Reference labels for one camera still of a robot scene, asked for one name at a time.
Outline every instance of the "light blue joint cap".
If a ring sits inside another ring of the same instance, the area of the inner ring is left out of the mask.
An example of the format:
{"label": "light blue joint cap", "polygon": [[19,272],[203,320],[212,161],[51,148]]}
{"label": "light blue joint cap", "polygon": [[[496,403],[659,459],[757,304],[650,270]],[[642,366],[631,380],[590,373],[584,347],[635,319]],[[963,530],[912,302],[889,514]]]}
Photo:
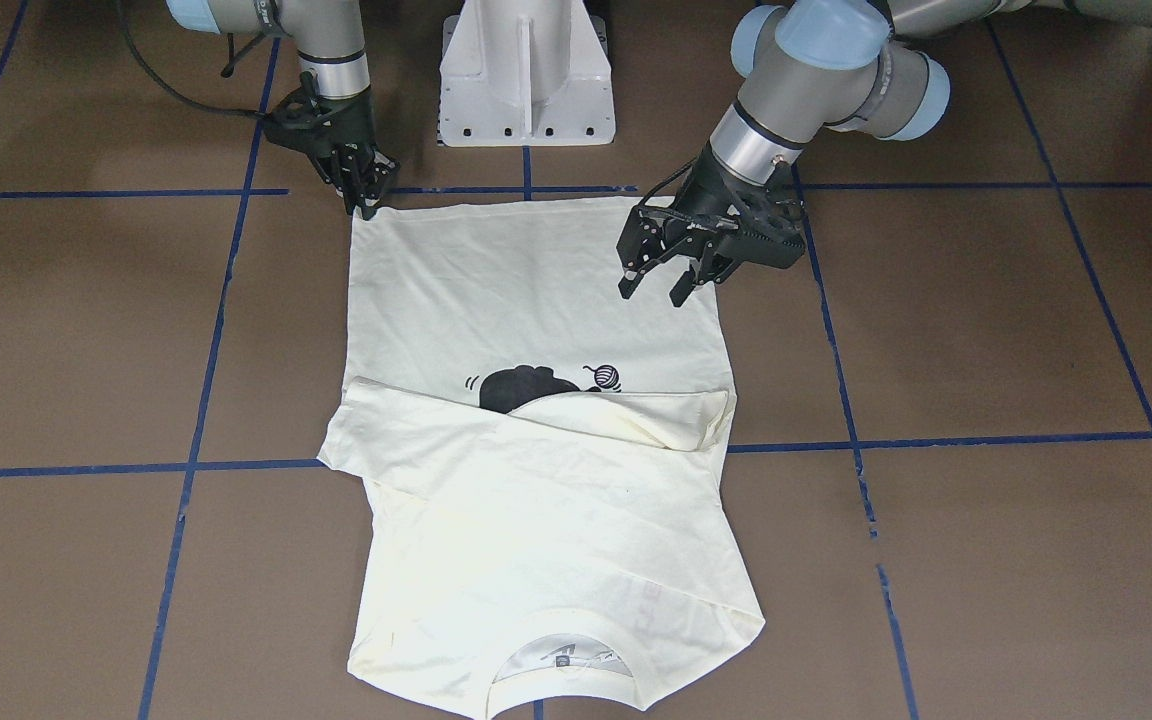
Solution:
{"label": "light blue joint cap", "polygon": [[935,60],[927,55],[923,58],[927,59],[927,91],[923,92],[923,101],[918,104],[918,109],[914,111],[914,118],[909,119],[905,127],[893,135],[878,138],[879,141],[914,141],[915,137],[923,137],[927,135],[929,129],[941,122],[945,109],[950,105],[950,76]]}
{"label": "light blue joint cap", "polygon": [[168,0],[172,17],[185,29],[200,29],[202,32],[220,32],[217,17],[211,14],[207,0]]}
{"label": "light blue joint cap", "polygon": [[864,0],[797,0],[776,26],[785,54],[827,70],[872,63],[890,35],[887,18]]}
{"label": "light blue joint cap", "polygon": [[732,67],[736,68],[740,77],[749,77],[749,73],[755,71],[758,36],[763,32],[764,24],[767,24],[767,18],[772,17],[772,13],[780,9],[781,5],[759,5],[741,18],[736,32],[732,36]]}

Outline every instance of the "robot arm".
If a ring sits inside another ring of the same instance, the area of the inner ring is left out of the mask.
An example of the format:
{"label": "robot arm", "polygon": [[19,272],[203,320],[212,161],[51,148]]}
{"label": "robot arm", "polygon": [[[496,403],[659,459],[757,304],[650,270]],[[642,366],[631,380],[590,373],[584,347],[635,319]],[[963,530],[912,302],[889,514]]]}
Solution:
{"label": "robot arm", "polygon": [[[751,10],[732,37],[732,63],[745,77],[736,100],[696,159],[626,220],[621,295],[628,300],[645,273],[679,255],[689,266],[669,293],[675,306],[742,263],[794,264],[805,241],[790,167],[814,134],[923,136],[945,113],[950,82],[901,40],[1031,3],[1152,26],[1152,0],[796,0]],[[649,205],[685,173],[667,209]]]}
{"label": "robot arm", "polygon": [[266,141],[303,152],[364,219],[397,179],[376,146],[371,77],[357,0],[168,0],[173,17],[204,32],[291,37],[301,86],[262,120]]}

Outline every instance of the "brown floor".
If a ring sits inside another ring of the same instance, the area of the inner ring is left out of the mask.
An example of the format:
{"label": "brown floor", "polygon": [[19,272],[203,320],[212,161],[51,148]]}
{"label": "brown floor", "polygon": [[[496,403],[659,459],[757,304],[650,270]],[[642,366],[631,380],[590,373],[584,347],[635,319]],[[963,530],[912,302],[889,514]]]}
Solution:
{"label": "brown floor", "polygon": [[[268,46],[221,81],[223,41],[128,3],[183,91],[260,100]],[[393,204],[645,190],[738,88],[749,5],[613,3],[616,142],[529,154],[435,145],[456,1],[365,3]],[[652,717],[1152,719],[1152,33],[1030,10],[929,53],[942,126],[823,132],[813,258],[723,288],[768,626]],[[0,0],[0,717],[445,717],[344,670],[367,507],[309,458],[347,237],[300,156],[152,86],[108,3]]]}

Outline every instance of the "black cable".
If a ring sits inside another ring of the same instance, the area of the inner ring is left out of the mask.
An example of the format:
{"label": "black cable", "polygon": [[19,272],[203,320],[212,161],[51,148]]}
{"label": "black cable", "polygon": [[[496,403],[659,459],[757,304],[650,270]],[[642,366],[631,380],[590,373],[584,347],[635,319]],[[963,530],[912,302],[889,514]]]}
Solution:
{"label": "black cable", "polygon": [[127,44],[127,48],[131,51],[132,59],[136,59],[136,65],[141,65],[141,69],[145,70],[145,74],[150,76],[150,78],[157,83],[159,88],[162,88],[162,90],[166,91],[166,94],[175,97],[175,99],[191,106],[194,109],[202,109],[204,113],[233,115],[234,118],[248,118],[252,120],[265,119],[265,113],[262,113],[259,109],[217,108],[215,105],[205,105],[180,94],[175,88],[168,85],[164,78],[159,77],[159,73],[156,73],[154,68],[151,68],[150,65],[146,63],[145,58],[142,58],[141,51],[136,50],[136,41],[132,41],[132,31],[127,24],[127,13],[123,10],[123,0],[114,0],[114,10],[118,13],[118,29],[123,33],[123,41]]}

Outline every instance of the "white t-shirt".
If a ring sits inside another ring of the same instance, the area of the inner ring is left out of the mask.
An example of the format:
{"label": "white t-shirt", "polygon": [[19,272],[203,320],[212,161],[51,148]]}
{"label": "white t-shirt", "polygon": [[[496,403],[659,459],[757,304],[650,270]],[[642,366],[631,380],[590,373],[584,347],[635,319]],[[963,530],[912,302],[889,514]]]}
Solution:
{"label": "white t-shirt", "polygon": [[568,694],[643,710],[761,629],[718,495],[735,392],[713,291],[675,309],[658,272],[621,300],[632,204],[355,223],[320,460],[374,515],[358,679],[475,719]]}

